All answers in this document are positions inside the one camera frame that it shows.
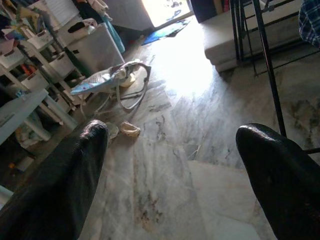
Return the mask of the cyan cloth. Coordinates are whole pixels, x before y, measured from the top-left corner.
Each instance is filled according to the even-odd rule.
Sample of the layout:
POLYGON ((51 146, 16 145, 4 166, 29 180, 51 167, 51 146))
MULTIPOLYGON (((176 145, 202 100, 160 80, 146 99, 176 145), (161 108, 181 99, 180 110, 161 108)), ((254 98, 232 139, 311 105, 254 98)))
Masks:
POLYGON ((118 50, 120 51, 121 54, 123 54, 126 51, 126 49, 125 49, 125 46, 124 46, 118 32, 116 31, 114 26, 111 24, 111 21, 107 18, 106 15, 102 16, 102 19, 105 22, 105 24, 109 30, 109 33, 111 34, 118 50))

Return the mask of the pale blue baby bouncer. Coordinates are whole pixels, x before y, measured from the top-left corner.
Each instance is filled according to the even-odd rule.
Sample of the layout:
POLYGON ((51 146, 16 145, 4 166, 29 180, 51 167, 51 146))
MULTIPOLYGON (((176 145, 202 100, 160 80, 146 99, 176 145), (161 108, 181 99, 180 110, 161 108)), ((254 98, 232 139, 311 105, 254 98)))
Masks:
POLYGON ((140 59, 135 59, 128 61, 123 64, 112 66, 108 69, 98 71, 92 74, 90 77, 84 79, 73 87, 70 91, 71 96, 80 97, 80 111, 84 118, 86 114, 83 110, 84 98, 86 94, 98 94, 107 93, 108 96, 105 101, 94 111, 95 116, 100 116, 109 113, 109 110, 103 110, 106 104, 109 102, 111 97, 115 97, 117 103, 120 105, 121 109, 126 113, 131 113, 136 107, 138 107, 143 100, 151 75, 152 67, 150 65, 144 64, 140 59), (131 76, 133 76, 134 71, 139 68, 143 68, 146 72, 146 76, 143 79, 143 87, 141 90, 125 94, 124 98, 137 98, 137 101, 130 106, 125 106, 122 103, 120 87, 122 84, 127 82, 131 76))

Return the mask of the beige floor mattress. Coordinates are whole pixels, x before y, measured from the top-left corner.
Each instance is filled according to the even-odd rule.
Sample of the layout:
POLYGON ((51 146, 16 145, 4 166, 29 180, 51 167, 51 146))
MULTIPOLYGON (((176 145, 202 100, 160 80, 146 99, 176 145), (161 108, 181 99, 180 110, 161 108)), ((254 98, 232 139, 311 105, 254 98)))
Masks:
MULTIPOLYGON (((272 11, 262 13, 268 45, 271 49, 300 39, 298 15, 302 0, 290 0, 272 11)), ((262 52, 254 7, 244 7, 248 32, 242 34, 243 56, 262 52)), ((232 13, 226 12, 200 24, 203 30, 204 54, 218 72, 238 65, 232 13)))

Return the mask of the pale green cloth hat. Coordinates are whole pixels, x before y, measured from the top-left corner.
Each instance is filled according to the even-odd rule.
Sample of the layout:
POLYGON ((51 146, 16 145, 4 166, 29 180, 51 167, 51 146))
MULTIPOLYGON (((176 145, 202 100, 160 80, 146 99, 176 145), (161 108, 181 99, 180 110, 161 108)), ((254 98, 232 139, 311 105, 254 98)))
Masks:
POLYGON ((119 128, 111 122, 106 122, 105 124, 107 125, 107 128, 108 128, 108 139, 113 140, 118 136, 119 128))

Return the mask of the blue floor mat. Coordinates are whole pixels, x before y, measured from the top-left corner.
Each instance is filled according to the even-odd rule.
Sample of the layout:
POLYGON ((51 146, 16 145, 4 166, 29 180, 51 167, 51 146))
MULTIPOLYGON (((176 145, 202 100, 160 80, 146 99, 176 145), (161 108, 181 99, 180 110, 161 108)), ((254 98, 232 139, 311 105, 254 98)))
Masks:
POLYGON ((182 19, 164 28, 152 32, 145 38, 144 42, 142 43, 142 46, 159 41, 161 39, 175 37, 181 30, 183 30, 190 23, 190 21, 190 19, 182 19))

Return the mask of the white small table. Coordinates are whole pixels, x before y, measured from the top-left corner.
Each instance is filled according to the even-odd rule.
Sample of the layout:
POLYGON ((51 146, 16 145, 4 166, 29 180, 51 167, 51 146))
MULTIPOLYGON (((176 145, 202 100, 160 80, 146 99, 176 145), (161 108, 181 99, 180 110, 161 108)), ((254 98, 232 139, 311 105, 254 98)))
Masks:
POLYGON ((0 145, 22 124, 29 126, 44 141, 51 138, 51 134, 43 127, 28 120, 30 114, 42 103, 46 102, 54 114, 69 129, 74 130, 78 123, 65 112, 50 96, 47 90, 42 89, 15 98, 0 108, 0 145))

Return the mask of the colourful clothes pile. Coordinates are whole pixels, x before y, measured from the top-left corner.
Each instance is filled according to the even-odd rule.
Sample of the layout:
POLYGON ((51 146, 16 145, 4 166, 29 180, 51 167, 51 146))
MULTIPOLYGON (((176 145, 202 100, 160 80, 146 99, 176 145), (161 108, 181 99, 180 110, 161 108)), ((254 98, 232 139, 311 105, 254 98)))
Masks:
POLYGON ((50 32, 40 11, 24 0, 0 0, 0 39, 43 41, 50 32))

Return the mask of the white shelf with bins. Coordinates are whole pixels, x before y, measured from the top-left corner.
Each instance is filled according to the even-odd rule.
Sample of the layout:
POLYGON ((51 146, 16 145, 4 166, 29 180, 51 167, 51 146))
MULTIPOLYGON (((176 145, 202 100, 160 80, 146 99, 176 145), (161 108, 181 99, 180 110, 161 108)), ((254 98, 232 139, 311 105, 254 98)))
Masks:
POLYGON ((44 23, 38 33, 33 27, 28 18, 13 24, 0 14, 0 77, 10 81, 0 87, 10 96, 45 89, 65 112, 75 111, 82 100, 71 96, 66 79, 83 76, 70 60, 71 53, 60 46, 44 23))

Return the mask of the blue checked garment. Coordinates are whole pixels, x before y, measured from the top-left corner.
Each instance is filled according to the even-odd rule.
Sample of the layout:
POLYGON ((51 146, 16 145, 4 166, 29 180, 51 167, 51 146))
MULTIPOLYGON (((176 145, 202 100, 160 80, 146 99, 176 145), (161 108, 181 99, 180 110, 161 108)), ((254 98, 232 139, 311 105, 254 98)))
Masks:
POLYGON ((320 0, 302 0, 298 25, 301 39, 320 49, 320 0))

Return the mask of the grey storage box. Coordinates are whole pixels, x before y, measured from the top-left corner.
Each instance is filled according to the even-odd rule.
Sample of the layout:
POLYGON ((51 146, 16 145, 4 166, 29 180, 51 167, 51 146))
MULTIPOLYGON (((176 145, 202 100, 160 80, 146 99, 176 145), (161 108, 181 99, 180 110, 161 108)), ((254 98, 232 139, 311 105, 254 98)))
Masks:
POLYGON ((73 41, 67 48, 91 75, 125 63, 105 23, 99 24, 92 33, 73 41))

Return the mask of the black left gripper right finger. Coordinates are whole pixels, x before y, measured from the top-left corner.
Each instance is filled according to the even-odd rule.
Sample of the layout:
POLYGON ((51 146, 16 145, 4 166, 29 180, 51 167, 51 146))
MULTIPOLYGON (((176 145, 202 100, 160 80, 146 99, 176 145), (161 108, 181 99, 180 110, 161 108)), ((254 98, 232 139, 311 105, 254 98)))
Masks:
POLYGON ((320 165, 268 126, 238 128, 236 147, 278 240, 320 240, 320 165))

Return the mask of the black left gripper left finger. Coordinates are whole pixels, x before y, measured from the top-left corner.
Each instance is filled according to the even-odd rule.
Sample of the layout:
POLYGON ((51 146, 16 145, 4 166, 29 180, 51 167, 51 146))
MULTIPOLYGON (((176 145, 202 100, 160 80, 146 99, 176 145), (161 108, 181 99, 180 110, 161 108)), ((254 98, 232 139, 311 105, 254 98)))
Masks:
POLYGON ((0 240, 78 240, 108 140, 98 119, 64 137, 0 210, 0 240))

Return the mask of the black drying rack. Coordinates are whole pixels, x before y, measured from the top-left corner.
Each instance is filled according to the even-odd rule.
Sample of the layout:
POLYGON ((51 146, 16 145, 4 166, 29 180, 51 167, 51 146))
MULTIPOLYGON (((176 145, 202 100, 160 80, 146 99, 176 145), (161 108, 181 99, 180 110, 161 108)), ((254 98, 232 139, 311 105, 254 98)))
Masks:
POLYGON ((273 66, 272 54, 278 54, 303 44, 301 40, 291 40, 274 48, 270 48, 266 27, 296 17, 299 15, 300 10, 300 7, 298 6, 300 0, 281 0, 276 3, 274 3, 274 1, 275 0, 229 0, 229 7, 232 20, 236 60, 240 63, 245 60, 250 60, 255 67, 256 58, 264 58, 266 65, 265 72, 268 73, 269 77, 269 84, 271 87, 279 130, 281 135, 285 137, 287 133, 274 70, 320 53, 320 50, 295 58, 282 65, 273 66), (257 22, 257 27, 252 31, 249 30, 247 24, 247 20, 250 18, 255 18, 257 22), (258 53, 253 53, 250 38, 250 33, 255 31, 258 32, 262 45, 262 52, 258 53))

